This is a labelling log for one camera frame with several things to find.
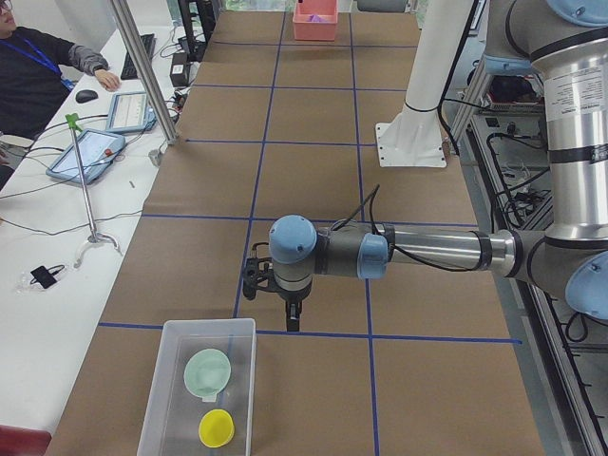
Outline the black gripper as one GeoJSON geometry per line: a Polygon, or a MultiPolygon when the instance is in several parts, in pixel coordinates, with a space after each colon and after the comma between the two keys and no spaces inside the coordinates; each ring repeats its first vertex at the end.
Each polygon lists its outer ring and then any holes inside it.
{"type": "Polygon", "coordinates": [[[298,332],[300,329],[301,302],[309,295],[306,287],[297,291],[282,290],[281,298],[286,302],[286,330],[298,332]]]}

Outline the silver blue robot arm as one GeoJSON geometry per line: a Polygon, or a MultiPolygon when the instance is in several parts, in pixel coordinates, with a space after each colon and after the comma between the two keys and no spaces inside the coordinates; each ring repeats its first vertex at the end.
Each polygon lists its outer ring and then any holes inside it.
{"type": "Polygon", "coordinates": [[[490,270],[530,283],[577,312],[607,315],[607,5],[603,1],[494,1],[484,64],[492,75],[542,78],[552,224],[544,231],[398,231],[352,218],[318,229],[278,219],[263,268],[246,268],[246,297],[279,295],[299,327],[314,275],[382,277],[391,262],[449,272],[490,270]]]}

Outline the person's hand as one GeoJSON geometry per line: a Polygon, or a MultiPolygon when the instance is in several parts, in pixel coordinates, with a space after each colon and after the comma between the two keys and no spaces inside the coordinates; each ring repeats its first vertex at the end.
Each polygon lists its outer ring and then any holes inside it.
{"type": "Polygon", "coordinates": [[[107,91],[116,91],[121,86],[120,78],[106,69],[97,69],[93,72],[94,77],[99,84],[107,91]]]}

